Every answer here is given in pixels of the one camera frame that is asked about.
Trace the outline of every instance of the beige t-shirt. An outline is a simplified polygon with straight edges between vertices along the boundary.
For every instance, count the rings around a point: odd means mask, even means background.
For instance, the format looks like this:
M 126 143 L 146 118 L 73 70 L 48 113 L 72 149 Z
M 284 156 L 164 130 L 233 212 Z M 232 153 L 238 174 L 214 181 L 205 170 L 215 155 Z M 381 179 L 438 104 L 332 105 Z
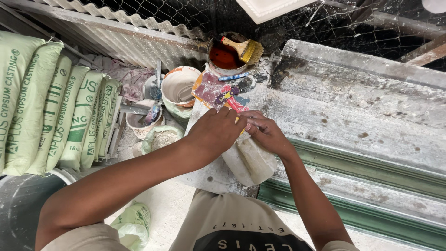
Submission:
M 237 194 L 201 191 L 170 247 L 171 251 L 312 251 L 265 203 Z M 118 232 L 106 224 L 67 232 L 42 251 L 128 251 Z M 332 241 L 322 251 L 359 251 L 344 241 Z

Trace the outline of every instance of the plaster debris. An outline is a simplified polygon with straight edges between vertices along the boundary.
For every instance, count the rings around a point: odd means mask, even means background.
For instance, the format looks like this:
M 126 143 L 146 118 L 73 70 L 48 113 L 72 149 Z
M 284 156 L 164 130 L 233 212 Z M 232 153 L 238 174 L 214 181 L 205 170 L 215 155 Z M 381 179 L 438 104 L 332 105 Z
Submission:
M 177 135 L 171 131 L 155 132 L 153 137 L 152 151 L 170 145 L 178 140 Z

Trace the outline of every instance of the green plastic bag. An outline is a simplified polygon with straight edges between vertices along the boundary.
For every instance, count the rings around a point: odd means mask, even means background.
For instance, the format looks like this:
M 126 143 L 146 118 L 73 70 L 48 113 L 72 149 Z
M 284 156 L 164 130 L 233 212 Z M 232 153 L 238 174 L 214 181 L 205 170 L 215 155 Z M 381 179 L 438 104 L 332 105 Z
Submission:
M 82 147 L 80 169 L 89 169 L 95 159 L 96 146 L 96 125 L 98 124 L 99 108 L 102 105 L 102 97 L 104 94 L 104 86 L 106 81 L 103 80 L 101 88 L 96 95 L 95 104 L 93 105 L 93 115 L 91 116 L 90 124 L 88 125 L 87 135 L 85 136 L 84 145 Z
M 190 115 L 192 114 L 192 107 L 182 107 L 167 101 L 167 99 L 162 96 L 164 105 L 170 114 L 175 118 L 175 120 L 185 129 L 187 123 L 189 123 Z
M 16 109 L 26 68 L 34 51 L 45 41 L 11 32 L 0 31 L 0 173 L 4 168 L 8 129 Z
M 121 244 L 131 251 L 142 251 L 149 242 L 150 212 L 143 203 L 124 210 L 110 226 L 118 230 Z
M 104 137 L 104 129 L 107 124 L 107 117 L 110 115 L 111 104 L 117 88 L 121 83 L 115 79 L 107 80 L 104 85 L 104 94 L 102 96 L 102 105 L 99 109 L 98 124 L 96 125 L 96 143 L 95 143 L 95 161 L 99 161 L 99 150 Z
M 107 80 L 109 78 L 108 75 L 97 71 L 89 71 L 85 75 L 76 97 L 70 132 L 59 160 L 61 167 L 69 167 L 79 171 L 82 147 L 93 115 L 95 97 L 103 79 Z
M 45 107 L 43 108 L 43 128 L 40 135 L 37 155 L 26 173 L 38 174 L 40 176 L 44 176 L 45 174 L 46 159 L 48 157 L 48 152 L 50 151 L 51 140 L 53 139 L 70 70 L 71 60 L 67 56 L 60 55 L 45 99 Z
M 63 149 L 65 148 L 66 139 L 71 127 L 71 121 L 74 113 L 74 103 L 78 95 L 79 88 L 83 82 L 85 74 L 90 69 L 82 66 L 72 66 L 68 82 L 66 83 L 65 95 L 63 96 L 62 106 L 60 108 L 59 117 L 51 140 L 50 151 L 46 160 L 46 172 L 53 170 Z
M 62 43 L 48 42 L 37 48 L 29 62 L 8 131 L 5 174 L 22 175 L 36 157 L 45 98 L 62 48 Z
M 177 140 L 180 140 L 182 137 L 184 137 L 184 130 L 177 128 L 175 126 L 171 125 L 159 125 L 153 127 L 149 133 L 147 133 L 147 136 L 145 136 L 145 139 L 142 141 L 141 145 L 141 152 L 142 154 L 148 154 L 149 152 L 152 152 L 152 143 L 155 139 L 154 134 L 155 132 L 162 132 L 162 131 L 170 131 L 177 135 Z
M 115 114 L 115 107 L 117 105 L 118 96 L 119 96 L 119 92 L 117 91 L 113 97 L 113 103 L 110 108 L 110 112 L 107 117 L 107 123 L 105 124 L 104 132 L 103 132 L 101 148 L 99 149 L 99 156 L 101 156 L 101 157 L 105 157 L 105 154 L 106 154 L 105 148 L 107 147 L 107 140 L 110 135 L 110 131 L 113 130 L 112 126 L 114 126 L 114 124 L 115 124 L 115 121 L 113 121 L 113 115 Z

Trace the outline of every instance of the wooden brush handle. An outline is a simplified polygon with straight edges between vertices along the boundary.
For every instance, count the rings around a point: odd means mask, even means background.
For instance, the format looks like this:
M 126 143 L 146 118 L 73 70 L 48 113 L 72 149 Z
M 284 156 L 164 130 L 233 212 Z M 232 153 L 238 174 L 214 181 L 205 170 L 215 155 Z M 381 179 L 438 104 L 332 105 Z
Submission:
M 237 51 L 239 57 L 243 54 L 244 50 L 246 49 L 246 46 L 249 43 L 249 41 L 244 41 L 243 43 L 236 43 L 225 36 L 222 36 L 220 41 L 222 44 L 228 45 L 228 46 L 231 46 L 232 48 L 234 48 Z

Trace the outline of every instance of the paint brush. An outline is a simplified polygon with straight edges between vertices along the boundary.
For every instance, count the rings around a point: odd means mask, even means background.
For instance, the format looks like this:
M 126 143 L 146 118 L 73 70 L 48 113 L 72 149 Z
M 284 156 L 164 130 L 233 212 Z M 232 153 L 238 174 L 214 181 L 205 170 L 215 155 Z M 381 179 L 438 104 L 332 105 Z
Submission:
M 252 39 L 248 39 L 243 43 L 236 43 L 225 36 L 219 36 L 217 39 L 222 44 L 234 48 L 239 54 L 240 61 L 243 61 L 245 64 L 257 63 L 263 54 L 262 44 Z

